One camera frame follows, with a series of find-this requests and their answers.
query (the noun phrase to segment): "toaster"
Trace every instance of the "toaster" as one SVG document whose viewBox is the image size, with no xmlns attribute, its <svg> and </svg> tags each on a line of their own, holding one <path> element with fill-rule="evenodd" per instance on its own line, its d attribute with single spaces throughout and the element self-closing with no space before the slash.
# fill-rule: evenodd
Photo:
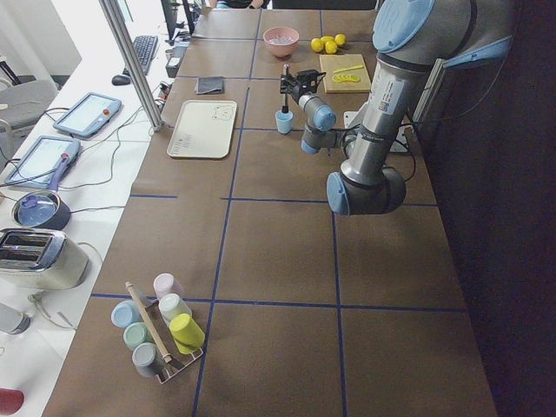
<svg viewBox="0 0 556 417">
<path fill-rule="evenodd" d="M 0 277 L 18 287 L 67 289 L 79 285 L 89 257 L 59 230 L 0 231 Z"/>
</svg>

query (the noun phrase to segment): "brown tabletop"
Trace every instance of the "brown tabletop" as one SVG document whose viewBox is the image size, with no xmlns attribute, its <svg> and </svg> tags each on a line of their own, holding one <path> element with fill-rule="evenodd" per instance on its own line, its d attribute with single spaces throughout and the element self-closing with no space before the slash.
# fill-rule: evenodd
<svg viewBox="0 0 556 417">
<path fill-rule="evenodd" d="M 275 130 L 283 64 L 319 70 L 310 39 L 342 32 L 372 75 L 373 21 L 373 11 L 205 12 L 45 416 L 495 415 L 423 161 L 393 213 L 337 216 L 326 180 L 341 151 L 303 153 L 294 104 L 294 130 Z M 278 59 L 262 33 L 283 25 L 301 40 Z M 224 93 L 198 96 L 199 76 L 224 76 Z M 367 100 L 319 93 L 338 115 Z M 237 102 L 224 159 L 167 156 L 188 99 Z M 408 156 L 388 162 L 411 173 Z M 207 339 L 200 360 L 159 385 L 135 371 L 110 312 L 129 298 L 126 281 L 153 297 L 162 272 L 183 285 Z"/>
</svg>

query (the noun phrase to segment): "white tray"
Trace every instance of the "white tray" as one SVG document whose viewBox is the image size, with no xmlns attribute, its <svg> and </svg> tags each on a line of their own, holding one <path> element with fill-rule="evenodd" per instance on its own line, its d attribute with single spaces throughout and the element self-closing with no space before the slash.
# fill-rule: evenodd
<svg viewBox="0 0 556 417">
<path fill-rule="evenodd" d="M 182 105 L 166 152 L 173 158 L 216 158 L 229 152 L 237 103 L 188 100 Z"/>
</svg>

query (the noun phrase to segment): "computer mouse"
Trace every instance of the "computer mouse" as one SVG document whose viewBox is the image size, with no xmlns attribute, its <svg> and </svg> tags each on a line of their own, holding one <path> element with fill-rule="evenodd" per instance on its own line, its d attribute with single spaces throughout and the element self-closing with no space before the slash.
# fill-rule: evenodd
<svg viewBox="0 0 556 417">
<path fill-rule="evenodd" d="M 124 74 L 117 74 L 112 77 L 112 85 L 128 85 L 131 83 L 131 77 Z"/>
</svg>

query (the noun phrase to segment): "keyboard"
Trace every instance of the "keyboard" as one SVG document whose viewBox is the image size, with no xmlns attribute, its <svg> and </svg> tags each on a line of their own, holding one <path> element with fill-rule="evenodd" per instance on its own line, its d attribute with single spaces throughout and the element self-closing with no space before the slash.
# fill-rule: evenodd
<svg viewBox="0 0 556 417">
<path fill-rule="evenodd" d="M 137 58 L 141 64 L 142 73 L 149 73 L 150 62 L 155 57 L 158 36 L 140 35 L 133 40 L 133 48 L 136 50 Z M 123 74 L 129 75 L 128 69 L 123 70 Z"/>
</svg>

